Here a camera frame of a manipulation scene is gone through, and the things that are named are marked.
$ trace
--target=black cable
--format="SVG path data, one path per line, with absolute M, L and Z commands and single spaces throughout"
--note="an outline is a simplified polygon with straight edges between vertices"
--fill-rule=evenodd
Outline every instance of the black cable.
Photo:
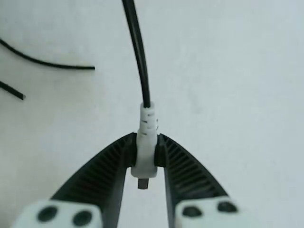
M 10 94 L 16 96 L 17 98 L 24 100 L 25 95 L 17 91 L 16 89 L 10 87 L 8 84 L 0 81 L 0 88 L 4 89 L 5 91 L 9 92 Z
M 148 72 L 147 72 L 146 58 L 144 55 L 142 36 L 138 24 L 134 1 L 123 0 L 123 7 L 128 21 L 130 35 L 132 38 L 139 77 L 141 79 L 143 106 L 145 108 L 149 108 L 151 106 L 151 101 L 150 101 Z
M 15 53 L 16 55 L 31 61 L 33 63 L 38 63 L 44 66 L 49 66 L 49 67 L 55 67 L 55 68 L 61 68 L 61 69 L 76 69 L 76 70 L 95 70 L 95 66 L 70 66 L 70 65 L 63 65 L 63 64 L 56 64 L 56 63 L 49 63 L 45 61 L 41 61 L 35 58 L 32 58 L 30 56 L 27 56 L 23 54 L 22 52 L 16 50 L 12 46 L 10 46 L 7 42 L 5 42 L 3 39 L 0 38 L 0 44 L 2 44 L 4 47 L 6 47 L 8 50 L 11 52 Z

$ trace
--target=black wire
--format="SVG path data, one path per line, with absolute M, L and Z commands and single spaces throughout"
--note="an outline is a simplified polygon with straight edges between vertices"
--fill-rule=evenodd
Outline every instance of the black wire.
M 17 91 L 16 89 L 10 87 L 8 84 L 0 81 L 0 88 L 4 89 L 5 91 L 9 92 L 10 94 L 16 96 L 17 98 L 24 100 L 25 95 Z
M 56 63 L 49 63 L 45 61 L 41 61 L 35 58 L 32 58 L 30 56 L 27 56 L 23 54 L 22 52 L 16 50 L 12 46 L 10 46 L 7 42 L 5 42 L 3 39 L 0 38 L 0 44 L 2 44 L 4 47 L 6 47 L 8 50 L 11 52 L 15 53 L 16 55 L 31 61 L 33 63 L 38 63 L 44 66 L 49 66 L 49 67 L 55 67 L 55 68 L 61 68 L 61 69 L 76 69 L 76 70 L 95 70 L 95 66 L 70 66 L 70 65 L 63 65 L 63 64 L 56 64 Z
M 125 15 L 129 25 L 129 31 L 132 38 L 139 77 L 141 79 L 143 106 L 145 108 L 149 108 L 151 106 L 151 101 L 150 101 L 148 72 L 147 72 L 146 58 L 144 55 L 142 36 L 138 24 L 134 1 L 133 0 L 122 0 L 122 1 L 123 1 Z

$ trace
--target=white connector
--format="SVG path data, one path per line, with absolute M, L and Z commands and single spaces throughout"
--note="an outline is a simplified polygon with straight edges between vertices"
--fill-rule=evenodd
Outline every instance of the white connector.
M 155 177 L 157 167 L 154 165 L 155 147 L 157 145 L 157 121 L 154 113 L 154 103 L 149 108 L 141 104 L 141 119 L 136 137 L 136 164 L 131 168 L 131 174 L 139 179 Z

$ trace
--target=cut wire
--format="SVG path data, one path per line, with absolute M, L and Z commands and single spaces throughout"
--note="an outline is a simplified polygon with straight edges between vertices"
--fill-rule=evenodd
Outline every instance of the cut wire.
M 23 54 L 22 52 L 16 50 L 12 46 L 10 46 L 7 42 L 5 42 L 3 39 L 0 38 L 0 44 L 2 44 L 4 47 L 6 47 L 8 50 L 16 54 L 17 56 L 20 56 L 30 62 L 41 64 L 44 66 L 49 67 L 55 67 L 60 69 L 75 69 L 75 70 L 95 70 L 95 66 L 72 66 L 72 65 L 63 65 L 63 64 L 57 64 L 57 63 L 49 63 L 45 61 L 41 61 L 39 59 L 32 58 L 28 55 Z
M 20 100 L 24 100 L 25 95 L 21 92 L 17 91 L 13 87 L 10 87 L 8 84 L 0 81 L 0 88 L 4 89 L 5 91 L 9 92 L 10 94 L 14 95 L 15 97 L 19 98 Z

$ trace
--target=cable end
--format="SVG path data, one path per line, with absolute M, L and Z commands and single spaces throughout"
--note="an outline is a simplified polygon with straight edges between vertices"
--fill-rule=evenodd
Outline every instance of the cable end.
M 138 189 L 148 189 L 149 179 L 138 179 Z

